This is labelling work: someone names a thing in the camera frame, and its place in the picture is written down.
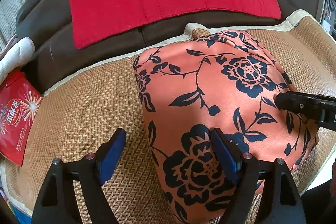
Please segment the orange floral garment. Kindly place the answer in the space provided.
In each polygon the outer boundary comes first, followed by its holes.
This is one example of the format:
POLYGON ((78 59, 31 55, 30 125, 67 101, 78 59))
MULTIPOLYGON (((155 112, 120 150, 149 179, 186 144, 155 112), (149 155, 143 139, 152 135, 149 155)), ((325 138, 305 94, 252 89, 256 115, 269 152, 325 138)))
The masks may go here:
POLYGON ((151 48, 133 69, 150 152, 179 223, 219 217, 234 192, 210 142, 213 128, 240 151, 265 161, 283 158, 290 169, 317 141, 313 121, 276 107, 274 97, 294 85, 248 32, 151 48))

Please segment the red egg roll box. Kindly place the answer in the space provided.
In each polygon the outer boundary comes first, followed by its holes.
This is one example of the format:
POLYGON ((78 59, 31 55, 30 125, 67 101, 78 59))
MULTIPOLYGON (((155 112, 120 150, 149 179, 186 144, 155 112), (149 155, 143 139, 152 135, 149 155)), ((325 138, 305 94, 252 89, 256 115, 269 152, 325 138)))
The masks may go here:
POLYGON ((22 166, 27 138, 43 96, 14 69, 1 84, 1 155, 22 166))

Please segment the white quilted cushion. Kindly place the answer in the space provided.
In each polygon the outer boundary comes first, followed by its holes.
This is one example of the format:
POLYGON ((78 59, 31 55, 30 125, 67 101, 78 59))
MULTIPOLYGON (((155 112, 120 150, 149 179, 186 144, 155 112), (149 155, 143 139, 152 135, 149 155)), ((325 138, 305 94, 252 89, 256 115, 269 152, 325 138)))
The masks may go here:
POLYGON ((27 64, 35 52, 34 42, 29 37, 18 39, 14 35, 1 52, 0 83, 2 84, 7 75, 15 68, 27 64))

